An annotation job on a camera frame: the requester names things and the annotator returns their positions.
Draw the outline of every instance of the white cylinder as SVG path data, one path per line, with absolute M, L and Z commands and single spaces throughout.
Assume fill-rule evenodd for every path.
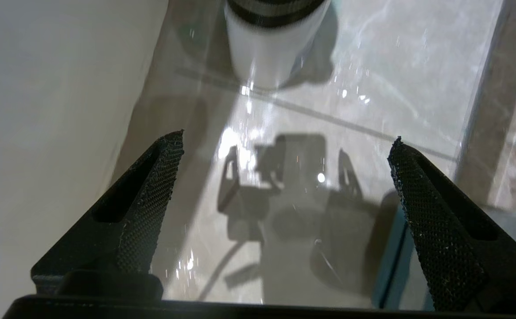
M 235 75 L 250 87 L 276 89 L 303 67 L 330 0 L 305 18 L 276 28 L 254 26 L 227 4 L 228 41 Z

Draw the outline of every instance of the white wall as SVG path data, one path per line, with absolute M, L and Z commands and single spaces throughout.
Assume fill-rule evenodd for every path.
M 0 0 L 0 316 L 106 189 L 166 0 Z

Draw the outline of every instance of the glass surface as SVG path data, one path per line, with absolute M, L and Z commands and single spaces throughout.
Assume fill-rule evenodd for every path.
M 185 129 L 152 262 L 164 298 L 373 307 L 397 136 L 477 203 L 516 212 L 510 9 L 333 0 L 303 69 L 266 91 L 233 75 L 223 2 L 171 1 L 114 173 Z M 408 266 L 397 307 L 422 309 L 416 257 Z

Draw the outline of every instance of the white cup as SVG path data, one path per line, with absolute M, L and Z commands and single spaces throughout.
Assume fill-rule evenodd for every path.
M 224 8 L 235 75 L 250 87 L 276 89 L 303 67 L 330 0 L 298 21 L 260 26 L 239 16 L 229 2 Z

